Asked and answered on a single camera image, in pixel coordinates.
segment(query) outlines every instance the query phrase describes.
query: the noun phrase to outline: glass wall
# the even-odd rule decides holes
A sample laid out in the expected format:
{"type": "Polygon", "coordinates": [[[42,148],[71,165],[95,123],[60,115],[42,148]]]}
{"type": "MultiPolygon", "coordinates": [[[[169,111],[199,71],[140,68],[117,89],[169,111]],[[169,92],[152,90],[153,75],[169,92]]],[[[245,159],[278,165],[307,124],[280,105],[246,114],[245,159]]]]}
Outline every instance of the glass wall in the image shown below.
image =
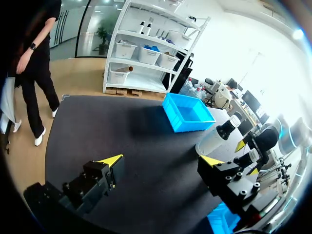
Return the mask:
{"type": "Polygon", "coordinates": [[[50,58],[75,57],[77,35],[89,0],[62,0],[59,19],[50,32],[50,58]]]}
{"type": "Polygon", "coordinates": [[[123,0],[62,0],[59,19],[50,33],[51,61],[75,57],[105,58],[123,5],[123,0]]]}
{"type": "Polygon", "coordinates": [[[78,42],[77,57],[106,57],[112,33],[123,7],[114,0],[91,0],[78,42]]]}

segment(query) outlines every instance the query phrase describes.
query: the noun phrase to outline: white sneaker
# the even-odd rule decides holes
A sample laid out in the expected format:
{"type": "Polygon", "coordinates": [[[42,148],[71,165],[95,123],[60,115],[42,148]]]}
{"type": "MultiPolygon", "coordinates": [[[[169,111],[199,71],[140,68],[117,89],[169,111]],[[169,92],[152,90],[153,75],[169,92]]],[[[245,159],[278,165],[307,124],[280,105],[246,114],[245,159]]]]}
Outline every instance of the white sneaker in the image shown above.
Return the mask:
{"type": "Polygon", "coordinates": [[[44,128],[43,132],[41,133],[41,135],[35,139],[35,145],[36,146],[39,146],[42,143],[42,137],[44,134],[45,134],[45,128],[44,128]]]}
{"type": "Polygon", "coordinates": [[[54,118],[55,115],[57,114],[57,111],[58,111],[59,108],[57,108],[55,111],[52,111],[52,117],[54,118]]]}
{"type": "Polygon", "coordinates": [[[13,133],[16,133],[18,131],[18,129],[20,128],[20,125],[21,125],[21,119],[19,120],[18,123],[14,124],[13,133]]]}

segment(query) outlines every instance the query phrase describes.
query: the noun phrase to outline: bottle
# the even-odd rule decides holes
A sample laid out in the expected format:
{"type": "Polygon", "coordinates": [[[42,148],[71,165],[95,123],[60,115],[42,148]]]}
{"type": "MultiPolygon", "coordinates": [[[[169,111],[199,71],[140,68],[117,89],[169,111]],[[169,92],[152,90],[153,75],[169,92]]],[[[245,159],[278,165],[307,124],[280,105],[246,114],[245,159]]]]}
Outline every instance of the bottle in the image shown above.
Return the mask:
{"type": "Polygon", "coordinates": [[[259,160],[260,156],[256,149],[251,149],[242,157],[235,157],[233,162],[239,165],[243,170],[254,162],[259,160]]]}
{"type": "Polygon", "coordinates": [[[187,93],[189,92],[189,89],[191,89],[192,87],[193,87],[192,78],[188,78],[188,80],[182,86],[179,94],[187,95],[187,93]]]}
{"type": "Polygon", "coordinates": [[[145,21],[142,21],[142,23],[139,25],[139,27],[138,27],[138,29],[137,29],[137,33],[139,33],[139,34],[141,34],[142,33],[142,30],[143,30],[143,28],[144,28],[144,23],[145,23],[145,21]]]}
{"type": "Polygon", "coordinates": [[[223,125],[219,125],[212,129],[200,142],[195,146],[198,155],[207,156],[216,148],[224,144],[231,132],[240,125],[240,120],[233,115],[223,125]]]}
{"type": "Polygon", "coordinates": [[[148,26],[143,29],[144,35],[149,36],[150,31],[151,31],[151,27],[152,27],[152,24],[149,23],[148,26]]]}
{"type": "Polygon", "coordinates": [[[201,90],[200,90],[199,87],[195,90],[193,97],[200,99],[200,97],[201,97],[201,90]]]}
{"type": "Polygon", "coordinates": [[[201,87],[203,87],[203,83],[197,83],[194,85],[194,88],[197,89],[198,87],[201,89],[201,87]]]}
{"type": "Polygon", "coordinates": [[[187,96],[191,96],[191,97],[193,97],[193,95],[194,95],[194,93],[195,93],[195,91],[196,91],[196,88],[194,88],[194,87],[191,87],[190,89],[189,89],[189,91],[187,92],[187,96]]]}
{"type": "Polygon", "coordinates": [[[206,90],[205,90],[204,87],[201,88],[200,93],[201,93],[200,94],[200,100],[204,100],[206,98],[206,95],[207,95],[206,90]]]}

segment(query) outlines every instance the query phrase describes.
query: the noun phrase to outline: blue object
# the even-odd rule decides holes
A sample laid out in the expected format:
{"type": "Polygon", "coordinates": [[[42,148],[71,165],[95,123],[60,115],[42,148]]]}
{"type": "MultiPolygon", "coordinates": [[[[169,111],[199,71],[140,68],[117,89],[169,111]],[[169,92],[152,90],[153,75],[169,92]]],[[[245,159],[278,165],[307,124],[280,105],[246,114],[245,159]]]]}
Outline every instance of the blue object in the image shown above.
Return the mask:
{"type": "Polygon", "coordinates": [[[144,46],[144,48],[145,49],[149,49],[149,50],[154,50],[154,51],[157,51],[157,52],[160,52],[159,50],[158,50],[158,47],[157,46],[149,46],[149,45],[145,45],[144,46]]]}
{"type": "Polygon", "coordinates": [[[211,211],[207,218],[214,234],[232,234],[240,220],[240,217],[237,214],[232,214],[224,202],[211,211]]]}
{"type": "Polygon", "coordinates": [[[167,93],[162,107],[175,133],[206,130],[215,123],[204,103],[195,97],[167,93]]]}

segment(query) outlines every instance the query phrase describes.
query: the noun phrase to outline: ceiling light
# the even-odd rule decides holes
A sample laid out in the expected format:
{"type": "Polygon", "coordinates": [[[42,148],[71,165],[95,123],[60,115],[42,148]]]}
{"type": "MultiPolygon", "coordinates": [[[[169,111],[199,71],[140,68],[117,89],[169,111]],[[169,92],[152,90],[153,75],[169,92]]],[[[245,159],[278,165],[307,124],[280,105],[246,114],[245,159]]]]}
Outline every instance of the ceiling light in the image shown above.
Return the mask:
{"type": "Polygon", "coordinates": [[[301,29],[295,30],[292,34],[292,38],[295,40],[300,40],[303,38],[303,36],[304,36],[304,34],[303,34],[301,29]]]}

